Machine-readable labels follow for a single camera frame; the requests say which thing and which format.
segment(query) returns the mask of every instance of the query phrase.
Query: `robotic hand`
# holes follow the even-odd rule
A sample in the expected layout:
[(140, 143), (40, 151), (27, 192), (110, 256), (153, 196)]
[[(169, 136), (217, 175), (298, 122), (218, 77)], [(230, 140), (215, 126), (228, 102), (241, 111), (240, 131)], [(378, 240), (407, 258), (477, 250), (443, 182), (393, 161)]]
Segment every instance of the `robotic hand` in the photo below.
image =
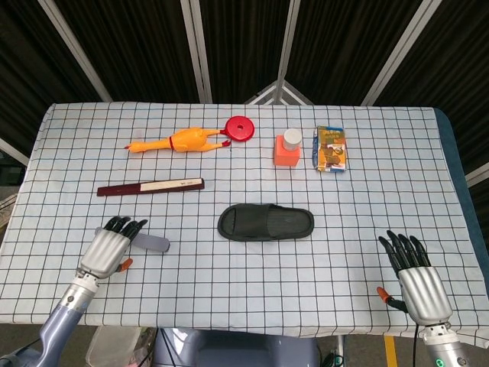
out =
[(469, 367), (457, 334), (450, 330), (453, 314), (438, 272), (429, 262), (423, 244), (414, 236), (387, 231), (392, 244), (379, 237), (401, 286), (404, 301), (394, 300), (382, 287), (377, 292), (389, 306), (408, 313), (425, 327), (423, 341), (437, 367)]
[(115, 216), (100, 230), (79, 264), (76, 277), (66, 290), (49, 319), (40, 330), (43, 352), (40, 356), (29, 354), (27, 365), (53, 367), (58, 365), (61, 352), (99, 289), (99, 279), (106, 279), (132, 264), (128, 258), (121, 263), (125, 250), (147, 220), (132, 221)]

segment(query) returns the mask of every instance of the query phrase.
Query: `slipper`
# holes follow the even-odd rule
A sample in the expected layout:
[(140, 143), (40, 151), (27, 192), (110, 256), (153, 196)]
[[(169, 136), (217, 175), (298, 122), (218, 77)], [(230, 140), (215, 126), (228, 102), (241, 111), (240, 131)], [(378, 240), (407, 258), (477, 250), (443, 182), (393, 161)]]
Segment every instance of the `slipper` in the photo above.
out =
[(314, 216), (308, 210), (274, 204), (236, 204), (221, 214), (217, 229), (239, 242), (300, 239), (313, 231)]

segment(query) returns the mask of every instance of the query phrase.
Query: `rubber chicken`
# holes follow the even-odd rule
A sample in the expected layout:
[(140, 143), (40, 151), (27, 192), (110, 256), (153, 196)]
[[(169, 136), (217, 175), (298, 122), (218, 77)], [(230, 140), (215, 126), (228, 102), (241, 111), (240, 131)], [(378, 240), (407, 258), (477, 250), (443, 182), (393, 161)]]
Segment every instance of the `rubber chicken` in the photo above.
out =
[(207, 137), (210, 135), (221, 134), (221, 130), (207, 130), (204, 128), (186, 128), (179, 130), (169, 138), (150, 141), (148, 143), (136, 141), (130, 143), (126, 149), (132, 153), (149, 151), (151, 149), (173, 149), (175, 151), (210, 151), (212, 149), (228, 147), (231, 145), (230, 140), (222, 143), (209, 144)]

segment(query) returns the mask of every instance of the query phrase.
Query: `table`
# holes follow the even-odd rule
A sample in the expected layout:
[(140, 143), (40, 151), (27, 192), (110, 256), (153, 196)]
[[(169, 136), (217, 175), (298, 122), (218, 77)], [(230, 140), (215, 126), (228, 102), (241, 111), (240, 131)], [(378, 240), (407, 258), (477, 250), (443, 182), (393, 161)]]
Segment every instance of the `table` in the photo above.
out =
[[(233, 115), (254, 121), (250, 141), (206, 153), (124, 149), (131, 140), (163, 138), (179, 128), (223, 128)], [(463, 341), (487, 347), (489, 300), (479, 266), (487, 254), (480, 251), (474, 214), (462, 210), (461, 204), (471, 205), (467, 187), (459, 173), (451, 179), (461, 166), (456, 149), (444, 153), (453, 134), (439, 130), (443, 118), (430, 108), (53, 105), (2, 245), (0, 321), (43, 323), (72, 281), (95, 228), (120, 214), (148, 218), (144, 231), (167, 237), (170, 250), (162, 255), (130, 248), (133, 265), (101, 282), (82, 323), (305, 337), (413, 335), (413, 322), (387, 309), (376, 293), (380, 285), (400, 295), (376, 240), (392, 229), (424, 241), (455, 310), (453, 329)], [(314, 170), (317, 125), (346, 129), (346, 172)], [(286, 128), (303, 132), (302, 156), (293, 169), (273, 165), (274, 136)], [(445, 154), (455, 155), (449, 162), (454, 169)], [(97, 187), (108, 184), (184, 177), (202, 177), (206, 188), (96, 196)], [(215, 228), (233, 203), (308, 209), (316, 227), (296, 241), (230, 242)], [(472, 242), (478, 243), (475, 250)]]

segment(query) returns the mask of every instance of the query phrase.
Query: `black grid line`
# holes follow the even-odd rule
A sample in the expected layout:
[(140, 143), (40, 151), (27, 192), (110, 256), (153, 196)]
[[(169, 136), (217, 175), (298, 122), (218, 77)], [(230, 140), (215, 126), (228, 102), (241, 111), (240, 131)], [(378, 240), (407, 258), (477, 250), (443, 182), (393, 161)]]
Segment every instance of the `black grid line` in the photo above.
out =
[[(189, 126), (223, 128), (247, 115), (256, 135), (206, 153), (128, 154)], [(348, 167), (320, 174), (311, 162), (317, 125), (346, 131)], [(300, 128), (295, 168), (275, 167), (275, 137)], [(203, 177), (198, 192), (99, 198), (100, 186)], [(305, 239), (238, 243), (215, 230), (233, 203), (310, 210)], [(188, 326), (294, 336), (410, 335), (413, 325), (375, 294), (400, 288), (378, 247), (387, 229), (428, 248), (468, 343), (489, 339), (489, 300), (432, 109), (347, 106), (55, 105), (37, 136), (0, 256), (0, 321), (41, 323), (73, 279), (93, 230), (114, 215), (150, 222), (168, 253), (130, 247), (134, 264), (101, 281), (88, 324)]]

